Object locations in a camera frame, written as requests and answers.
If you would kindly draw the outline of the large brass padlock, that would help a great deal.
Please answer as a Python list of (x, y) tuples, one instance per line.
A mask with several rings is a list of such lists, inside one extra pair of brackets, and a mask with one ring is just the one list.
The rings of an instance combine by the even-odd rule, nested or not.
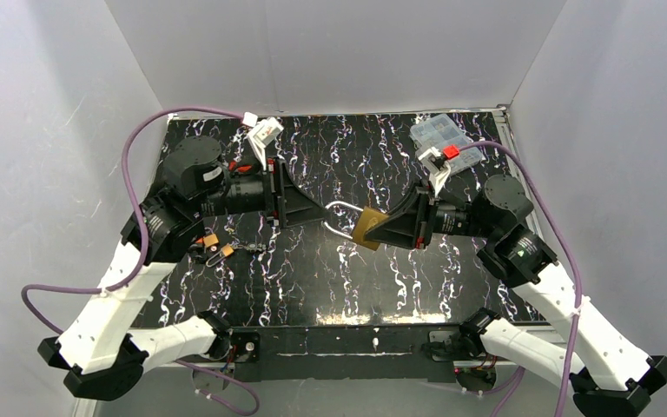
[(380, 247), (379, 242), (375, 241), (369, 241), (366, 238), (366, 233), (377, 226), (379, 223), (383, 222), (388, 218), (388, 215), (385, 213), (382, 213), (376, 209), (369, 208), (369, 207), (364, 207), (364, 208), (359, 208), (357, 206), (354, 206), (353, 204), (350, 204), (348, 202), (343, 202), (343, 201), (333, 201), (325, 205), (325, 209), (332, 209), (334, 207), (344, 207), (346, 209), (351, 209), (354, 211), (357, 211), (360, 213), (359, 219), (357, 220), (356, 224), (354, 225), (353, 231), (351, 234), (342, 232), (333, 226), (329, 225), (328, 222), (324, 221), (323, 225), (324, 227), (331, 233), (342, 237), (346, 240), (349, 240), (350, 242), (356, 243), (357, 245), (363, 247), (363, 248), (368, 248), (372, 251), (377, 251), (378, 248)]

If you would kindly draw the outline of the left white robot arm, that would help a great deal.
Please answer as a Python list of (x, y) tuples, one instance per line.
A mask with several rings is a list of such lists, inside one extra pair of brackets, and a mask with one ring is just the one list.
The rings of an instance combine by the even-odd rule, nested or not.
[(156, 367), (191, 355), (228, 354), (229, 325), (212, 312), (164, 328), (133, 329), (155, 288), (205, 235), (206, 219), (256, 212), (291, 228), (325, 216), (323, 206), (294, 183), (284, 160), (240, 170), (223, 161), (221, 145), (208, 136), (183, 139), (172, 149), (162, 161), (160, 186), (140, 210), (122, 229), (82, 312), (39, 345), (49, 366), (66, 371), (64, 385), (77, 398), (116, 400)]

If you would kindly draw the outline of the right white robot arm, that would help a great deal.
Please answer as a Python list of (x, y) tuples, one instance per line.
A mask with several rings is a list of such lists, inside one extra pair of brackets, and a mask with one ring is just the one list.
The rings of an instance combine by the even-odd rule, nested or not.
[(616, 330), (575, 284), (556, 254), (525, 224), (533, 205), (514, 177), (494, 175), (470, 202), (440, 199), (413, 184), (364, 231), (369, 242), (416, 249), (435, 234), (485, 240), (483, 267), (536, 308), (565, 340), (559, 347), (482, 308), (463, 321), (441, 355), (492, 354), (566, 388), (585, 416), (637, 416), (667, 383), (667, 357), (649, 355)]

